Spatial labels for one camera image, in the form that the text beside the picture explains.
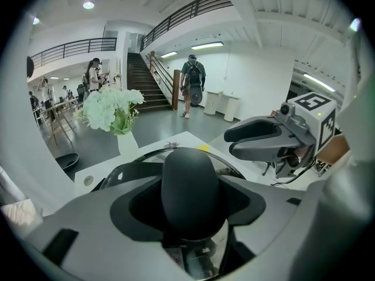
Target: balcony railing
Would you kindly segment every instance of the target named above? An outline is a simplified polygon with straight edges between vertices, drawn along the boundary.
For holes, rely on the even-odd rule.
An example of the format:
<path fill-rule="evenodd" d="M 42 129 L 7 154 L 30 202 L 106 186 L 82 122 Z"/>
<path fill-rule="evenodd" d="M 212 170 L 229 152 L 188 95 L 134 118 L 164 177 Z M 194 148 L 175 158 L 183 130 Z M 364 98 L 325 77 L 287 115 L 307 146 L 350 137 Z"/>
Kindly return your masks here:
<path fill-rule="evenodd" d="M 55 60 L 64 59 L 69 56 L 91 53 L 98 51 L 115 51 L 116 37 L 99 37 L 95 39 L 76 40 L 53 48 L 49 48 L 31 58 L 34 61 L 34 68 L 39 68 Z"/>
<path fill-rule="evenodd" d="M 158 37 L 181 23 L 215 9 L 233 6 L 230 0 L 195 0 L 170 15 L 143 38 L 141 51 Z"/>

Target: flower vase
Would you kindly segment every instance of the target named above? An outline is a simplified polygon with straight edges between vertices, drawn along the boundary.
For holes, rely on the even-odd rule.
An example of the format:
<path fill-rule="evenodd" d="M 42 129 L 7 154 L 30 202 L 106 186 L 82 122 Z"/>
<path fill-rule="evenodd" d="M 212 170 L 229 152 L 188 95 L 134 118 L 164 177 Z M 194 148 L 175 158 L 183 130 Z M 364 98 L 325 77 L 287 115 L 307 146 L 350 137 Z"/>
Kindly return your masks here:
<path fill-rule="evenodd" d="M 141 156 L 137 142 L 131 131 L 127 134 L 117 135 L 117 142 L 118 150 L 120 151 L 124 163 L 132 162 Z"/>

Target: fluorescent light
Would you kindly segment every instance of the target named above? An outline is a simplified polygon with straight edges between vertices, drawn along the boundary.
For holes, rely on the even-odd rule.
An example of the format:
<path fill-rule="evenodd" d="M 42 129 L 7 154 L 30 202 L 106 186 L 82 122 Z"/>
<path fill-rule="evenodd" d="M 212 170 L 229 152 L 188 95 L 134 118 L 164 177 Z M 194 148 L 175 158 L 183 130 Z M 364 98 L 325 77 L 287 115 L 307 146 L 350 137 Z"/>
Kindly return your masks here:
<path fill-rule="evenodd" d="M 175 55 L 175 54 L 177 54 L 177 52 L 173 51 L 173 52 L 169 52 L 167 54 L 164 54 L 161 57 L 165 58 L 165 57 L 168 57 L 168 56 L 171 56 L 171 55 Z"/>
<path fill-rule="evenodd" d="M 356 18 L 353 20 L 353 22 L 350 24 L 349 28 L 354 31 L 354 32 L 357 32 L 359 27 L 361 25 L 361 20 L 359 18 Z"/>
<path fill-rule="evenodd" d="M 306 78 L 309 78 L 309 79 L 312 80 L 312 81 L 315 81 L 316 83 L 319 83 L 321 86 L 324 86 L 324 87 L 325 87 L 327 90 L 329 90 L 329 91 L 336 91 L 336 90 L 334 90 L 332 87 L 330 87 L 330 86 L 326 85 L 325 83 L 321 82 L 320 80 L 318 80 L 318 79 L 316 79 L 316 78 L 310 76 L 309 74 L 304 74 L 304 76 L 305 76 Z"/>
<path fill-rule="evenodd" d="M 91 8 L 94 8 L 94 4 L 92 2 L 85 2 L 83 4 L 83 8 L 86 8 L 86 9 L 91 9 Z"/>
<path fill-rule="evenodd" d="M 210 48 L 210 47 L 219 47 L 224 46 L 223 42 L 214 42 L 214 43 L 207 43 L 207 44 L 199 44 L 197 46 L 192 46 L 193 50 L 203 49 L 203 48 Z"/>

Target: cable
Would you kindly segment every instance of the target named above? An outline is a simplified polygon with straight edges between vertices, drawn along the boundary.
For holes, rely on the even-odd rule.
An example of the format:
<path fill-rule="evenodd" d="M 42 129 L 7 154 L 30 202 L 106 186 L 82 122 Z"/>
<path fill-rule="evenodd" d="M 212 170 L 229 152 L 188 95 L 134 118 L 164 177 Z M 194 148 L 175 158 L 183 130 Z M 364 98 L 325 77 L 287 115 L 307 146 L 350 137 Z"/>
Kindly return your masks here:
<path fill-rule="evenodd" d="M 284 184 L 290 184 L 290 183 L 292 183 L 299 176 L 303 175 L 306 171 L 308 171 L 309 169 L 311 169 L 314 166 L 315 162 L 316 162 L 316 157 L 313 159 L 313 161 L 311 161 L 311 164 L 307 167 L 307 169 L 305 169 L 302 172 L 300 172 L 300 174 L 298 174 L 297 176 L 295 176 L 292 180 L 289 180 L 289 181 L 286 181 L 286 182 L 277 182 L 277 183 L 271 184 L 271 186 L 279 186 L 279 185 L 284 185 Z"/>

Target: white shirt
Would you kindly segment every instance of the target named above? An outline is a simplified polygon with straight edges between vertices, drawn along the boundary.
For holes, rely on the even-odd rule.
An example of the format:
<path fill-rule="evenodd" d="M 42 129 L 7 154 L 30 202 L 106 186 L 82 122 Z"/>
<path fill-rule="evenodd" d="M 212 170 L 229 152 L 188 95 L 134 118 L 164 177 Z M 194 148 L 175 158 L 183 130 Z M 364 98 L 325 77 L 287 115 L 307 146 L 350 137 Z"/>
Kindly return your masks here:
<path fill-rule="evenodd" d="M 98 81 L 98 75 L 96 74 L 96 71 L 94 68 L 90 68 L 88 71 L 88 77 L 90 78 L 90 90 L 98 90 L 99 89 L 99 83 L 94 83 L 94 80 L 97 82 Z"/>
<path fill-rule="evenodd" d="M 43 102 L 49 101 L 47 84 L 45 84 L 45 86 L 42 87 L 42 100 Z"/>

